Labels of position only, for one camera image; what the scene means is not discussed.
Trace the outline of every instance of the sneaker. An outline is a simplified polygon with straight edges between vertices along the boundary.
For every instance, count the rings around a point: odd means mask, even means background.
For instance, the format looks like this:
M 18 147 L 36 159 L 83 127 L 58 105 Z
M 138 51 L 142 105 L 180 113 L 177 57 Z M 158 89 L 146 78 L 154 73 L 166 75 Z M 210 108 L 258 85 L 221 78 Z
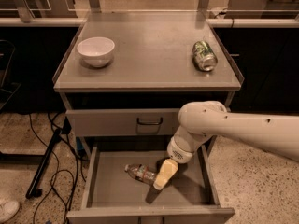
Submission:
M 5 223 L 16 215 L 20 208 L 17 201 L 9 201 L 0 205 L 0 223 Z

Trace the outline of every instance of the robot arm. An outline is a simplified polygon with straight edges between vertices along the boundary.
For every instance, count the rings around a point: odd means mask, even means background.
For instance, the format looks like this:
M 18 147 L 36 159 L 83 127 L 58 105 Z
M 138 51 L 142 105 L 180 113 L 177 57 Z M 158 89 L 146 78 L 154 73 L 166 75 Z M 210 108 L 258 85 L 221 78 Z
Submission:
M 171 162 L 163 164 L 154 184 L 156 189 L 162 189 L 177 171 L 176 163 L 188 162 L 213 135 L 299 161 L 299 117 L 228 113 L 223 104 L 208 101 L 186 104 L 178 120 L 180 126 L 167 148 Z

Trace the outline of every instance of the floor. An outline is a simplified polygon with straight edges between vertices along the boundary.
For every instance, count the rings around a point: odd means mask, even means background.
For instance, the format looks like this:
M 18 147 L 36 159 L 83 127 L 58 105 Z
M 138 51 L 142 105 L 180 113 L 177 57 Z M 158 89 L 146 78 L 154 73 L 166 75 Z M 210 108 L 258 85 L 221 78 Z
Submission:
M 138 7 L 173 9 L 184 6 L 194 9 L 198 0 L 100 0 L 102 9 L 119 10 Z M 209 7 L 226 7 L 228 0 L 210 0 Z M 84 12 L 87 0 L 77 0 Z M 64 114 L 54 123 L 63 126 Z M 0 151 L 13 154 L 43 154 L 52 137 L 52 125 L 48 114 L 15 113 L 0 114 Z M 75 147 L 74 135 L 69 135 L 71 147 Z M 25 195 L 35 175 L 37 165 L 0 164 L 0 203 L 16 199 L 21 203 L 18 214 L 8 224 L 61 224 L 64 210 L 76 174 L 77 161 L 69 146 L 60 142 L 50 156 L 49 165 L 39 188 L 43 190 L 38 198 L 26 199 Z M 221 206 L 233 207 L 235 215 L 229 224 L 298 224 L 299 223 L 299 165 L 253 147 L 218 137 L 209 157 Z M 79 210 L 89 163 L 78 161 L 78 182 L 72 200 L 71 210 Z

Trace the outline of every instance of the open drawer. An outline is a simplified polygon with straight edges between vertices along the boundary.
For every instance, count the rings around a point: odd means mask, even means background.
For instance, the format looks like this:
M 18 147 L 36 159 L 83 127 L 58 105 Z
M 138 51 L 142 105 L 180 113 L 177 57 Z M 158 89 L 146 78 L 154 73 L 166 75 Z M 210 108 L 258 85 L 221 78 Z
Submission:
M 220 206 L 204 146 L 161 192 L 124 172 L 126 164 L 154 168 L 165 158 L 164 150 L 108 152 L 95 145 L 82 206 L 68 213 L 70 223 L 217 224 L 234 214 Z
M 170 135 L 178 128 L 178 111 L 166 109 L 81 109 L 66 115 L 77 137 Z

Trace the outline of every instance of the white bowl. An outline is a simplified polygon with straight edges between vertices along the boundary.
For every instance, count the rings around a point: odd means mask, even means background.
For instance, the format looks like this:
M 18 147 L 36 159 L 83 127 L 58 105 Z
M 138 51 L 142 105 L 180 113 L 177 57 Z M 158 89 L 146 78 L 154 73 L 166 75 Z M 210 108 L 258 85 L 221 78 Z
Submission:
M 92 37 L 77 46 L 80 57 L 94 67 L 105 66 L 113 58 L 114 42 L 106 37 Z

